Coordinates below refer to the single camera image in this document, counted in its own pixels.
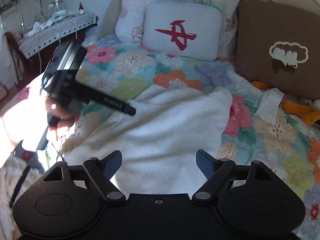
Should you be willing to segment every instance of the bed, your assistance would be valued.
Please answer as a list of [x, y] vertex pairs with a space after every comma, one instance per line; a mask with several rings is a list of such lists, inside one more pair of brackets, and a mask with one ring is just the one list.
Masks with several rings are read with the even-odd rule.
[[[294, 5], [320, 15], [320, 0], [270, 1]], [[296, 232], [297, 236], [305, 240], [319, 239], [319, 131], [298, 117], [285, 114], [280, 108], [276, 125], [267, 124], [256, 116], [262, 92], [235, 73], [233, 61], [219, 58], [208, 62], [176, 57], [152, 51], [137, 42], [121, 42], [112, 34], [120, 11], [121, 0], [113, 0], [102, 23], [101, 39], [88, 48], [78, 81], [122, 100], [136, 98], [153, 84], [167, 89], [190, 87], [204, 94], [216, 87], [224, 87], [233, 95], [233, 104], [217, 158], [228, 158], [242, 165], [253, 160], [265, 163], [305, 204], [306, 218]], [[123, 62], [130, 58], [133, 60], [124, 70]], [[35, 79], [3, 112], [38, 94], [40, 82], [41, 77]], [[112, 113], [96, 103], [85, 106], [74, 134], [64, 143], [62, 151], [70, 152], [84, 142]]]

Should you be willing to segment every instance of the red chinese character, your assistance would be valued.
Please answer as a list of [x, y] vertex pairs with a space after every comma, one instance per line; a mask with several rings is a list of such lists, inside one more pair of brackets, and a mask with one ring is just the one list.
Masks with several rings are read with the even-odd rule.
[[[184, 51], [187, 47], [187, 40], [194, 40], [197, 35], [196, 34], [193, 34], [193, 33], [186, 33], [183, 26], [182, 26], [182, 23], [185, 22], [185, 20], [183, 21], [174, 21], [172, 23], [170, 23], [170, 25], [172, 25], [172, 28], [171, 28], [171, 31], [169, 30], [160, 30], [160, 29], [155, 29], [157, 32], [160, 32], [160, 33], [164, 33], [164, 34], [168, 34], [170, 36], [172, 36], [172, 39], [171, 41], [172, 42], [175, 42], [178, 46], [178, 48], [181, 50], [181, 51]], [[181, 33], [177, 33], [176, 31], [176, 27], [179, 26], [181, 28]], [[184, 40], [184, 44], [179, 41], [178, 37], [181, 37], [183, 38]]]

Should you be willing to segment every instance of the white furry fabric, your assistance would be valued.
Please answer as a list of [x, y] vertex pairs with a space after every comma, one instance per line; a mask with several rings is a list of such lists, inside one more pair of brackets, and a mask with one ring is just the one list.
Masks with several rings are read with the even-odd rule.
[[[9, 207], [13, 191], [19, 181], [27, 164], [13, 155], [7, 159], [0, 169], [0, 239], [12, 240], [16, 224], [12, 217], [12, 210]], [[40, 174], [37, 170], [31, 169], [22, 184], [17, 199], [38, 180]]]

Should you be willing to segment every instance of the white towel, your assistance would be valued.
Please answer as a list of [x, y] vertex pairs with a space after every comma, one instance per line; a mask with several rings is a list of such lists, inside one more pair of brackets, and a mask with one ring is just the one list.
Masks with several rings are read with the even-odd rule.
[[153, 85], [130, 104], [134, 117], [114, 113], [81, 146], [65, 156], [68, 165], [90, 157], [102, 159], [115, 150], [123, 156], [111, 182], [126, 197], [139, 194], [192, 196], [206, 178], [196, 165], [203, 149], [217, 156], [228, 123], [231, 94], [217, 88], [209, 95]]

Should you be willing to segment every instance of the black device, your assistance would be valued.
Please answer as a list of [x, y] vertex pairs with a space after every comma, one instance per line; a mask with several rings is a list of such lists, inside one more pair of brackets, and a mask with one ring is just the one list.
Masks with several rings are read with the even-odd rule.
[[[58, 46], [44, 72], [41, 91], [45, 90], [50, 98], [55, 99], [71, 114], [76, 114], [83, 108], [83, 103], [91, 100], [110, 107], [116, 111], [134, 116], [136, 110], [129, 104], [76, 81], [78, 70], [87, 54], [81, 43], [72, 41]], [[46, 134], [50, 126], [57, 126], [59, 118], [48, 114], [48, 126], [38, 144], [37, 149], [44, 150], [48, 144]]]
[[[266, 165], [236, 165], [203, 150], [195, 157], [208, 181], [192, 200], [188, 194], [126, 200], [109, 181], [121, 166], [119, 151], [80, 166], [56, 163], [13, 207], [21, 240], [299, 239], [292, 231], [304, 220], [304, 204]], [[231, 188], [235, 180], [246, 183]]]

